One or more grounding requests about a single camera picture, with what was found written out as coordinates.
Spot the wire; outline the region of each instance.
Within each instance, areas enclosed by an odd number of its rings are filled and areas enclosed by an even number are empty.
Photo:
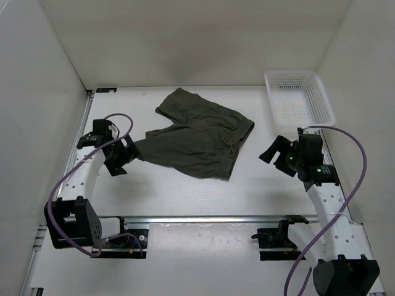
[[[292,267],[288,273],[288,276],[287,276],[285,284],[284,284],[284,296],[288,295],[288,286],[289,286],[289,283],[291,282],[292,275],[294,274],[295,269],[297,268],[298,264],[301,262],[301,260],[306,255],[306,253],[310,250],[310,248],[320,239],[320,237],[322,237],[323,234],[326,233],[328,231],[328,229],[330,229],[332,227],[332,225],[334,225],[336,223],[336,221],[339,219],[339,217],[341,216],[341,213],[346,209],[349,202],[354,197],[355,193],[357,192],[360,185],[362,184],[362,181],[365,178],[366,169],[367,169],[367,158],[366,158],[365,149],[364,149],[363,145],[358,141],[358,139],[356,137],[354,137],[352,134],[348,133],[347,131],[345,131],[341,128],[335,128],[334,126],[310,125],[307,128],[304,128],[304,130],[308,129],[308,128],[326,128],[328,130],[339,131],[340,133],[343,133],[346,136],[349,136],[358,145],[358,147],[362,153],[363,167],[362,167],[362,172],[360,174],[357,184],[355,185],[354,189],[351,191],[350,195],[344,201],[343,205],[339,209],[339,212],[335,215],[335,217],[333,217],[333,219],[324,228],[321,229],[321,231],[311,240],[311,242],[309,242],[307,244],[306,248],[304,248],[304,250],[298,256],[298,258],[295,260],[294,264],[292,265]],[[305,282],[307,282],[309,280],[310,275],[311,275],[311,270],[309,270],[309,272],[307,273]],[[301,291],[298,293],[298,296],[301,296],[303,294],[305,288],[306,288],[306,286],[303,285]]]
[[[61,236],[66,242],[68,242],[72,247],[75,247],[77,250],[79,250],[79,251],[81,251],[82,253],[84,253],[85,255],[88,255],[88,256],[91,256],[91,257],[98,257],[98,256],[100,256],[100,254],[101,254],[101,252],[102,252],[102,245],[99,244],[99,251],[98,251],[97,253],[91,253],[91,252],[85,250],[83,247],[81,247],[81,246],[78,245],[77,243],[75,243],[71,238],[69,238],[69,236],[66,235],[66,233],[62,230],[62,228],[60,228],[60,226],[57,224],[57,222],[56,222],[56,220],[55,220],[54,214],[53,214],[53,212],[52,212],[52,200],[53,200],[53,198],[54,198],[54,196],[55,196],[55,192],[56,192],[57,189],[60,187],[60,185],[61,185],[68,177],[70,177],[75,171],[77,171],[77,170],[79,169],[79,167],[81,167],[82,164],[85,163],[85,161],[87,161],[90,157],[92,157],[97,151],[99,151],[99,150],[101,150],[101,149],[103,149],[103,148],[105,148],[105,147],[107,147],[107,146],[109,146],[109,145],[111,145],[111,144],[113,144],[113,143],[115,143],[115,142],[117,142],[117,141],[121,141],[122,139],[125,139],[125,138],[129,135],[129,133],[130,133],[132,127],[133,127],[133,120],[131,119],[131,117],[130,117],[129,115],[123,114],[123,113],[113,113],[113,114],[110,114],[110,115],[106,116],[104,119],[108,119],[108,118],[113,117],[113,116],[123,116],[123,117],[126,117],[127,119],[129,119],[129,121],[130,121],[130,127],[128,128],[127,132],[126,132],[122,137],[117,138],[117,139],[114,139],[114,140],[111,140],[111,141],[109,141],[109,142],[107,142],[107,143],[105,143],[105,144],[103,144],[103,145],[101,145],[101,146],[95,148],[92,152],[90,152],[87,156],[85,156],[80,162],[78,162],[69,172],[67,172],[67,174],[65,174],[65,175],[55,184],[55,186],[52,188],[51,192],[49,193],[49,197],[48,197],[48,206],[47,206],[47,208],[48,208],[48,217],[49,217],[49,219],[51,220],[51,223],[52,223],[53,227],[55,228],[55,230],[56,230],[56,231],[60,234],[60,236]],[[140,254],[141,254],[141,256],[143,256],[143,248],[141,247],[141,244],[140,244],[138,238],[137,238],[135,235],[133,235],[133,234],[131,234],[131,233],[129,233],[129,232],[126,232],[126,233],[118,234],[118,235],[116,235],[116,236],[109,237],[109,239],[116,239],[116,238],[118,238],[118,237],[123,237],[123,236],[130,236],[130,237],[132,237],[133,239],[135,239],[135,240],[137,241],[138,247],[139,247],[139,249],[140,249]]]
[[[301,290],[299,291],[299,293],[298,293],[297,296],[302,296],[304,290],[305,290],[306,287],[307,287],[307,283],[309,282],[309,278],[310,278],[310,275],[311,275],[311,272],[312,272],[312,271],[313,271],[313,269],[310,267],[310,268],[309,268],[309,271],[307,272],[306,278],[304,279],[302,288],[301,288]]]
[[[128,244],[128,242],[129,242],[129,237],[127,237],[126,238],[126,241],[125,241],[125,243],[123,244],[123,245],[117,245],[117,244],[115,244],[115,243],[113,243],[112,242],[112,244],[114,245],[114,246],[116,246],[117,248],[123,248],[124,246],[126,246],[127,244]]]

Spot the drawstring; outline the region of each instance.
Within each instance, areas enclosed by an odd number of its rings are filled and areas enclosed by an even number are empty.
[[[225,140],[225,138],[223,137],[223,134],[222,134],[221,130],[220,130],[220,135],[221,135],[222,141],[223,141],[226,145],[229,145],[229,151],[228,151],[228,156],[229,156],[229,158],[235,157],[235,144],[234,144],[233,140],[231,140],[230,142],[228,142],[227,140]]]

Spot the white basket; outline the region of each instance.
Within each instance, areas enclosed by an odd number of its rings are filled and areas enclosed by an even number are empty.
[[[267,71],[265,81],[279,133],[294,134],[296,128],[308,125],[334,125],[331,105],[314,71]]]

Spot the olive green shorts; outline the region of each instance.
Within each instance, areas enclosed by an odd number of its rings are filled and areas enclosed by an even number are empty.
[[[253,121],[181,88],[155,111],[173,125],[135,142],[146,161],[193,177],[229,179]]]

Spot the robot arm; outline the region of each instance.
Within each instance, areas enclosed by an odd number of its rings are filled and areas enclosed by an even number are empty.
[[[304,183],[321,228],[327,228],[343,206],[337,172],[332,165],[323,164],[322,138],[316,134],[303,134],[291,142],[278,136],[272,146],[259,158],[270,163],[275,153],[277,169],[298,178]],[[293,242],[299,249],[311,246],[316,237],[306,219],[283,220],[279,224],[281,237]],[[340,215],[305,254],[314,270],[313,280],[320,296],[365,296],[376,281],[380,269],[375,260],[368,260],[354,239],[347,216]]]
[[[116,131],[117,128],[111,121],[94,120],[93,131],[82,136],[78,142],[75,164],[95,148],[117,138]],[[140,156],[129,136],[125,141],[126,146],[122,141],[117,141],[85,160],[66,180],[57,200],[51,203],[52,212],[61,230],[82,247],[99,247],[102,239],[119,234],[123,229],[123,220],[120,218],[99,218],[91,206],[91,199],[96,178],[103,165],[111,176],[123,175],[126,174],[122,168],[124,164]],[[49,219],[48,203],[45,205],[44,214],[53,246],[57,249],[71,247]]]

